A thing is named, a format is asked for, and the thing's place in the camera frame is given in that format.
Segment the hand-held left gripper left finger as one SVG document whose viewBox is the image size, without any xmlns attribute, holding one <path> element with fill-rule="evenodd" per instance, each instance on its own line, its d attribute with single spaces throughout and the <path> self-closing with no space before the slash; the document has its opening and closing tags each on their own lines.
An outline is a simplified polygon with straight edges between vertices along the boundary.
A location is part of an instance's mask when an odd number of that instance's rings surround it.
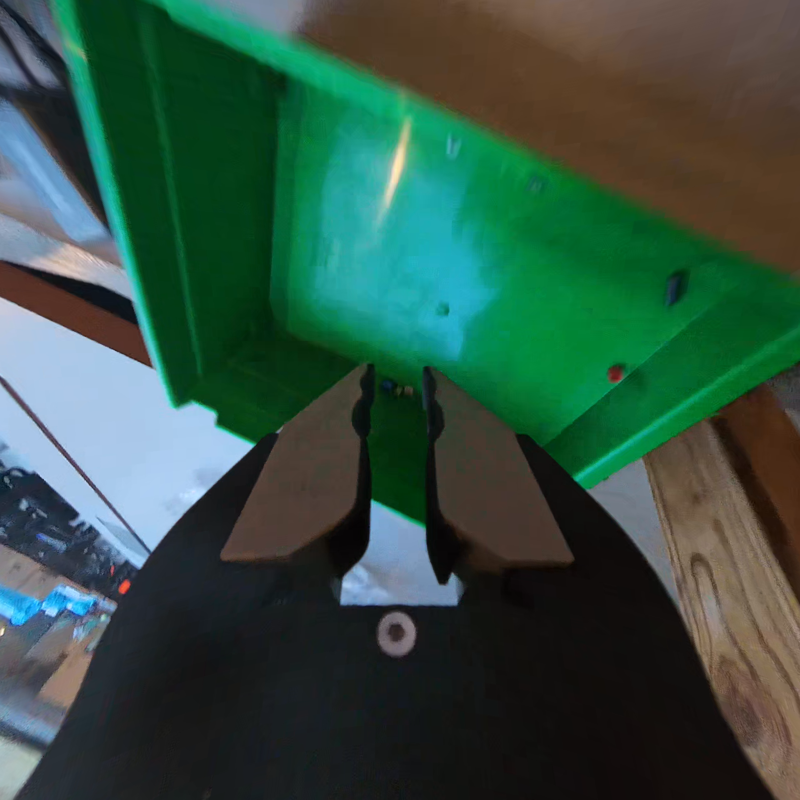
<svg viewBox="0 0 800 800">
<path fill-rule="evenodd" d="M 370 537 L 375 367 L 359 365 L 284 424 L 221 551 L 224 563 L 305 564 L 343 578 Z"/>
</svg>

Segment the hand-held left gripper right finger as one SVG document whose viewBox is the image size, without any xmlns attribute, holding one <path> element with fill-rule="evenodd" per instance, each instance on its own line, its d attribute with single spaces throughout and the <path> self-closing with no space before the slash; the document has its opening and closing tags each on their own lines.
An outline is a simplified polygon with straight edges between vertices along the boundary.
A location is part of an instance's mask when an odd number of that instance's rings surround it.
<svg viewBox="0 0 800 800">
<path fill-rule="evenodd" d="M 422 377 L 425 541 L 437 581 L 573 565 L 518 435 L 440 370 Z"/>
</svg>

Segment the green plastic bin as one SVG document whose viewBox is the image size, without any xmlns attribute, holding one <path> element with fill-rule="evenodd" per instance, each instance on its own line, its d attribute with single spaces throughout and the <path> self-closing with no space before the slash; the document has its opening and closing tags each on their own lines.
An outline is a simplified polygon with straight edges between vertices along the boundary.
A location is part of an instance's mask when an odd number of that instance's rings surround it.
<svg viewBox="0 0 800 800">
<path fill-rule="evenodd" d="M 591 487 L 798 362 L 798 2 L 54 7 L 150 358 L 240 437 L 429 365 Z"/>
</svg>

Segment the grey desk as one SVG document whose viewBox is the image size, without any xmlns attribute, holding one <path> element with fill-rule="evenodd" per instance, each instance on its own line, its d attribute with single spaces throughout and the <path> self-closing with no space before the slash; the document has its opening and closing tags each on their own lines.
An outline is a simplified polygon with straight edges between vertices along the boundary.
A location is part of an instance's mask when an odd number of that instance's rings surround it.
<svg viewBox="0 0 800 800">
<path fill-rule="evenodd" d="M 91 522 L 147 553 L 250 444 L 202 407 L 173 409 L 154 370 L 2 299 L 2 441 Z M 643 460 L 590 489 L 640 549 L 673 605 L 678 593 Z M 420 525 L 374 504 L 369 549 L 346 577 L 347 605 L 455 605 L 438 585 Z"/>
</svg>

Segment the wooden beam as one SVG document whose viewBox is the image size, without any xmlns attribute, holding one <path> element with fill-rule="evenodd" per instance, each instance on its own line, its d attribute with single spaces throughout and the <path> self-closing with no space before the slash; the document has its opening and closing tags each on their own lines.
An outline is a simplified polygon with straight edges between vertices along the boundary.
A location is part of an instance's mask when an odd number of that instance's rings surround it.
<svg viewBox="0 0 800 800">
<path fill-rule="evenodd" d="M 798 799 L 798 430 L 761 385 L 644 465 L 717 704 L 771 794 Z"/>
</svg>

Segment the toy race car box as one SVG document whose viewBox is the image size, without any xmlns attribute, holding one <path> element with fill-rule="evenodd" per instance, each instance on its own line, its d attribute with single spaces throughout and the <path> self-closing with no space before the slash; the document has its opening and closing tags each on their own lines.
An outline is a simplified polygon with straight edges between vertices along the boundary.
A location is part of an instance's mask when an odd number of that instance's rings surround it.
<svg viewBox="0 0 800 800">
<path fill-rule="evenodd" d="M 3 735 L 52 742 L 140 564 L 2 442 Z"/>
</svg>

